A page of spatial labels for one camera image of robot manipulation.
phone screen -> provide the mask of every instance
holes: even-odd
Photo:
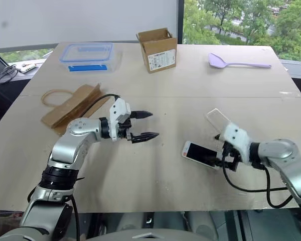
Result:
[[[214,152],[205,147],[198,146],[194,143],[190,144],[189,151],[186,154],[186,157],[194,159],[195,161],[201,162],[203,164],[214,167],[209,159],[212,157],[216,157],[217,152]]]

box label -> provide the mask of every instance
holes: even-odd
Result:
[[[175,64],[175,49],[148,55],[148,62],[151,71]]]

window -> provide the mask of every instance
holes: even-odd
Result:
[[[22,50],[0,53],[0,57],[7,63],[16,63],[28,60],[46,59],[53,49]]]
[[[301,0],[185,0],[182,42],[268,45],[301,61]]]

smartphone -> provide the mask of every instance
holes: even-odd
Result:
[[[185,142],[182,156],[208,167],[218,169],[218,167],[214,165],[214,161],[212,161],[213,158],[217,157],[217,152],[201,147],[193,142]]]

blue container lid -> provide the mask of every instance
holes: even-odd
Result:
[[[70,44],[64,50],[60,62],[92,62],[107,61],[113,50],[112,43],[80,43]]]

